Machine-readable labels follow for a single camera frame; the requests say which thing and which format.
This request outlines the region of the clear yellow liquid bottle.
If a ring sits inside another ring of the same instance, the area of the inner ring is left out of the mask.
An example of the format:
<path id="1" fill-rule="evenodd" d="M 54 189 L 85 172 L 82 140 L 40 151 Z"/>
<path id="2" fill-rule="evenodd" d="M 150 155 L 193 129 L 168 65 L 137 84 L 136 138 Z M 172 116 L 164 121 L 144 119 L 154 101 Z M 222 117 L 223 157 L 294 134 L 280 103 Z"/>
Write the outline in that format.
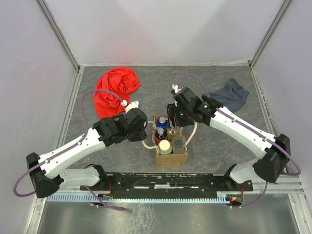
<path id="1" fill-rule="evenodd" d="M 168 128 L 167 129 L 167 138 L 170 143 L 174 143 L 177 139 L 182 139 L 182 127 Z"/>

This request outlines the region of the printed canvas tote bag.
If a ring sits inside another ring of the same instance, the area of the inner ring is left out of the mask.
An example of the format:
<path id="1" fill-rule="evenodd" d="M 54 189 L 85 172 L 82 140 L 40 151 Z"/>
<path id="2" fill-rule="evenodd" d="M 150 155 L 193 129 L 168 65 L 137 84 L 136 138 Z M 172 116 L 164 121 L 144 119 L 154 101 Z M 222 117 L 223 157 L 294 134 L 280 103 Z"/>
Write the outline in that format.
<path id="1" fill-rule="evenodd" d="M 156 138 L 156 128 L 157 128 L 156 122 L 161 116 L 167 117 L 165 115 L 154 115 L 153 119 L 148 121 L 149 124 L 152 124 L 152 142 L 153 142 L 153 145 L 148 146 L 144 140 L 142 141 L 142 145 L 147 149 L 155 150 L 156 165 L 158 168 L 170 168 L 170 167 L 181 166 L 185 163 L 185 161 L 188 157 L 187 146 L 190 143 L 193 136 L 195 135 L 198 124 L 197 123 L 194 124 L 193 131 L 192 131 L 191 135 L 189 136 L 189 138 L 185 138 L 184 134 L 182 133 L 182 137 L 185 139 L 185 153 L 184 154 L 174 154 L 172 151 L 172 153 L 169 155 L 160 155 L 159 154 L 159 147 L 158 147 L 160 140 L 158 140 Z M 168 122 L 168 128 L 174 128 L 174 127 L 171 127 L 170 123 Z"/>

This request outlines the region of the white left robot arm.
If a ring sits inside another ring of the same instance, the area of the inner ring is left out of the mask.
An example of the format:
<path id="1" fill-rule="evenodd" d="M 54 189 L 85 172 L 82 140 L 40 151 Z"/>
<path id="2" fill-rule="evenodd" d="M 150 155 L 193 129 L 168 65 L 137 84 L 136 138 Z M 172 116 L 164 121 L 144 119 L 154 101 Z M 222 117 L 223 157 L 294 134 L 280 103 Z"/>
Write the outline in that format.
<path id="1" fill-rule="evenodd" d="M 100 181 L 102 170 L 76 169 L 73 175 L 69 175 L 67 167 L 95 151 L 126 139 L 130 142 L 143 141 L 147 136 L 146 123 L 146 114 L 137 107 L 132 108 L 125 114 L 100 119 L 82 136 L 52 152 L 29 154 L 26 163 L 36 196 L 48 197 L 61 187 L 94 186 Z"/>

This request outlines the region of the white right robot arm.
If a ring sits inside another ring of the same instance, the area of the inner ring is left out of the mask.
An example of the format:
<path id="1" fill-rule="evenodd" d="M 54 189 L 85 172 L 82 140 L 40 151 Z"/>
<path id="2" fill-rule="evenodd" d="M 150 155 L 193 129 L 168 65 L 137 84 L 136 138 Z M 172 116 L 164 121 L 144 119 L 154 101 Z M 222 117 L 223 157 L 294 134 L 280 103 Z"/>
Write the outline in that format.
<path id="1" fill-rule="evenodd" d="M 242 184 L 260 178 L 275 183 L 290 161 L 290 139 L 275 136 L 252 126 L 211 97 L 196 96 L 190 88 L 172 85 L 174 103 L 167 105 L 172 127 L 203 123 L 220 130 L 247 147 L 255 158 L 232 165 L 226 172 L 228 180 Z"/>

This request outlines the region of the square clear dark-cap bottle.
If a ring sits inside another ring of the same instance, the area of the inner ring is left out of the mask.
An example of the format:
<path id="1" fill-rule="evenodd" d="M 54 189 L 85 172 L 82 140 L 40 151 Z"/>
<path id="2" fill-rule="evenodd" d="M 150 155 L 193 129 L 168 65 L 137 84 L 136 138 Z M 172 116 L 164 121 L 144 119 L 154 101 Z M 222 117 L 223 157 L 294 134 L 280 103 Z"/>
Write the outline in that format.
<path id="1" fill-rule="evenodd" d="M 172 141 L 173 153 L 184 154 L 185 153 L 185 139 L 181 136 L 176 136 Z"/>

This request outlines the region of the white cap cream bottle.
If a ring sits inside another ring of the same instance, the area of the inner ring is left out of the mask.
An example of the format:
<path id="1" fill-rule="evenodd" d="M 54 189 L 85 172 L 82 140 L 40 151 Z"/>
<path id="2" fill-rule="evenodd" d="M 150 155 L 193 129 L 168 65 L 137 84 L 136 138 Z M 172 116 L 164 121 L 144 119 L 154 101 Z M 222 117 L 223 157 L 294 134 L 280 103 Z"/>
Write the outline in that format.
<path id="1" fill-rule="evenodd" d="M 158 144 L 160 155 L 169 155 L 172 153 L 172 145 L 168 140 L 161 140 Z"/>

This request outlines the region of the red cloth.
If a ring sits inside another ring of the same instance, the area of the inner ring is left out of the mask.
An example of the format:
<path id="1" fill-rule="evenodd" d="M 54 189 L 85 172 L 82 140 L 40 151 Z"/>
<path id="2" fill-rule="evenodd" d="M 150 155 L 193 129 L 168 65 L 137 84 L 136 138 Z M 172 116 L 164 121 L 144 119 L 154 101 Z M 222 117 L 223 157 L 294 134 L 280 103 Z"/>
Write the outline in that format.
<path id="1" fill-rule="evenodd" d="M 135 71 L 115 67 L 102 75 L 96 84 L 93 103 L 98 118 L 112 117 L 125 111 L 122 101 L 130 103 L 130 94 L 141 86 Z"/>

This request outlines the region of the dark blue cloth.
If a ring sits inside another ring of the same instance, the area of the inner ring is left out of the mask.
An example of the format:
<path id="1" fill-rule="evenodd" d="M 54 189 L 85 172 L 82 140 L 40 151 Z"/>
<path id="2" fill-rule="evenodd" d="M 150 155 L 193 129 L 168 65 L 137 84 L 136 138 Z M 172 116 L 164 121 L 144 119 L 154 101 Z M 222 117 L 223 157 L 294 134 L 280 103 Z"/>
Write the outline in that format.
<path id="1" fill-rule="evenodd" d="M 249 92 L 239 85 L 234 78 L 230 78 L 224 87 L 210 93 L 212 98 L 221 102 L 232 113 L 246 104 L 248 95 Z"/>

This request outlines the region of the right aluminium frame post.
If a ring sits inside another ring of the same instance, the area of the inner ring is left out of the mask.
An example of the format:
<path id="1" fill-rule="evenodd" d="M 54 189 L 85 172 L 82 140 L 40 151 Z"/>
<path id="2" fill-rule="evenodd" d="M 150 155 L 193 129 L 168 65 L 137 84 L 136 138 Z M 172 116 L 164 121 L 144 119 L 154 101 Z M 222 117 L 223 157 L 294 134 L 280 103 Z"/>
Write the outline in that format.
<path id="1" fill-rule="evenodd" d="M 271 38 L 273 37 L 275 31 L 278 29 L 282 19 L 284 18 L 288 8 L 292 4 L 292 0 L 284 0 L 279 7 L 274 19 L 272 20 L 268 30 L 266 31 L 260 45 L 258 46 L 255 54 L 253 55 L 252 59 L 249 61 L 249 67 L 253 69 L 257 62 L 259 61 L 261 55 L 265 51 L 266 47 L 268 46 Z"/>

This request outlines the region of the aluminium frame post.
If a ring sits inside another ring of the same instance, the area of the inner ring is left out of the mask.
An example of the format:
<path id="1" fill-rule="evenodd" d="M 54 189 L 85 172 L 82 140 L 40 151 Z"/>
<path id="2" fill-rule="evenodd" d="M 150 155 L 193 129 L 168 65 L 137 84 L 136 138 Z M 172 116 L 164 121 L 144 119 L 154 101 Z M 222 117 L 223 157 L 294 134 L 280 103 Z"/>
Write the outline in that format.
<path id="1" fill-rule="evenodd" d="M 282 19 L 284 18 L 288 8 L 292 4 L 292 0 L 284 0 L 279 7 L 274 19 L 272 20 L 268 30 L 266 31 L 260 45 L 258 46 L 255 54 L 253 55 L 252 59 L 249 61 L 249 67 L 253 69 L 257 62 L 259 61 L 261 55 L 265 51 L 266 47 L 268 46 L 271 38 L 273 37 L 275 31 L 278 29 Z"/>
<path id="2" fill-rule="evenodd" d="M 65 39 L 62 31 L 58 27 L 58 25 L 57 25 L 57 23 L 53 17 L 52 12 L 50 11 L 50 9 L 48 7 L 47 2 L 45 0 L 35 0 L 35 2 L 38 5 L 42 14 L 44 15 L 47 23 L 49 24 L 50 29 L 54 33 L 57 41 L 59 42 L 61 48 L 63 49 L 63 51 L 65 53 L 65 55 L 69 59 L 71 65 L 74 67 L 75 70 L 79 70 L 80 65 L 78 64 L 73 53 L 71 52 L 71 49 L 70 49 L 68 43 L 66 42 L 66 39 Z"/>

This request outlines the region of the left aluminium frame post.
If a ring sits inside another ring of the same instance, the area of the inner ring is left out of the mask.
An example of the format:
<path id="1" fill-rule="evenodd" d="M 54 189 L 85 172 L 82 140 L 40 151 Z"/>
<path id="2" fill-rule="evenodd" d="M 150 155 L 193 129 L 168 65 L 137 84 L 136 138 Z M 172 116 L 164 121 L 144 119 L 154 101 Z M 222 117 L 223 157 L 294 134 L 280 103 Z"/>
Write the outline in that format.
<path id="1" fill-rule="evenodd" d="M 48 7 L 47 2 L 45 0 L 35 0 L 35 2 L 38 5 L 42 14 L 44 15 L 47 23 L 49 24 L 50 29 L 54 33 L 57 41 L 59 42 L 61 48 L 63 49 L 63 51 L 65 53 L 65 55 L 69 59 L 71 65 L 74 67 L 75 70 L 79 70 L 80 65 L 78 64 L 73 53 L 71 52 L 71 49 L 70 49 L 68 43 L 66 42 L 66 39 L 65 39 L 62 31 L 58 27 L 58 25 L 57 25 L 57 23 L 53 17 L 52 12 L 50 11 L 50 9 Z"/>

